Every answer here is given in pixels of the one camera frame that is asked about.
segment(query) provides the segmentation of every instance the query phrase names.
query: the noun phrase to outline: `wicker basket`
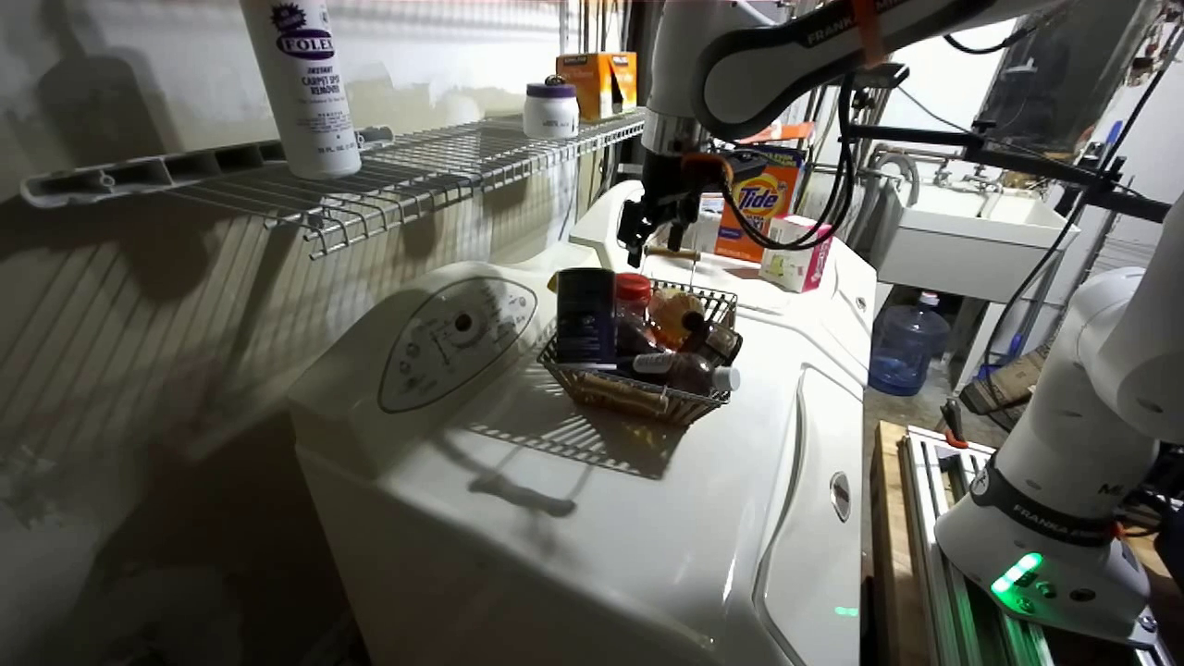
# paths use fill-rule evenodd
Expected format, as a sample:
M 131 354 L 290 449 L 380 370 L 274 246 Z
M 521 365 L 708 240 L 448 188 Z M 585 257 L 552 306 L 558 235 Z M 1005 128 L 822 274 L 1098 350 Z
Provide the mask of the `wicker basket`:
M 735 320 L 735 296 L 701 283 L 676 283 L 676 282 L 654 282 L 654 288 L 676 288 L 691 293 L 703 306 L 708 324 Z M 547 372 L 563 386 L 565 396 L 573 396 L 585 408 L 608 408 L 627 412 L 635 419 L 666 422 L 666 425 L 691 425 L 696 419 L 711 414 L 714 408 L 730 404 L 730 391 L 680 391 L 671 386 L 648 386 L 632 380 L 627 372 L 597 372 L 597 370 L 573 370 L 554 360 L 558 341 L 552 338 L 542 350 L 542 361 Z

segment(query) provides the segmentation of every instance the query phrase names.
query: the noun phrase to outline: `sink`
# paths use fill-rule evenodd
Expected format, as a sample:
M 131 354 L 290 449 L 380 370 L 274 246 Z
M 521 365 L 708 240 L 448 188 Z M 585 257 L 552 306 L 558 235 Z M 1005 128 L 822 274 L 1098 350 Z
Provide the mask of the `sink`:
M 1005 298 L 1063 233 L 1036 191 L 960 191 L 924 186 L 903 211 L 882 282 Z

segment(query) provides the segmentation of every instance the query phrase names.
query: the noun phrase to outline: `washing machine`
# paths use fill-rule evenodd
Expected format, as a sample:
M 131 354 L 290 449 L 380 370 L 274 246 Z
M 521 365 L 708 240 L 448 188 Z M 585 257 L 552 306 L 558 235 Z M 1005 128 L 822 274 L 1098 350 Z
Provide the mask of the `washing machine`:
M 864 386 L 878 274 L 832 246 L 806 296 L 730 288 L 734 396 L 688 429 L 576 408 L 538 361 L 558 265 L 627 265 L 610 188 L 569 244 L 444 265 L 293 387 L 296 456 L 379 666 L 859 661 Z

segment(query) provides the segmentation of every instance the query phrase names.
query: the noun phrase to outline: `control panel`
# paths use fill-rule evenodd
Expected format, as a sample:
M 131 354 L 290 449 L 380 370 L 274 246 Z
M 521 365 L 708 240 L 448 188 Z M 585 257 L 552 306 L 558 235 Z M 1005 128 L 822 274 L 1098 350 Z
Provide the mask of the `control panel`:
M 538 293 L 503 277 L 431 293 L 384 361 L 380 412 L 413 412 L 463 387 L 521 338 L 533 311 Z

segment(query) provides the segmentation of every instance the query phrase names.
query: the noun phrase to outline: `blue bottle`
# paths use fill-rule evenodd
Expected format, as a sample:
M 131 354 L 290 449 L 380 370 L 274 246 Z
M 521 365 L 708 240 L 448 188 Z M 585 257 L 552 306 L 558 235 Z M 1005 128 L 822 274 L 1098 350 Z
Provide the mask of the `blue bottle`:
M 915 306 L 883 306 L 875 330 L 875 387 L 919 396 L 930 361 L 944 354 L 950 324 L 938 313 L 938 293 L 923 293 Z

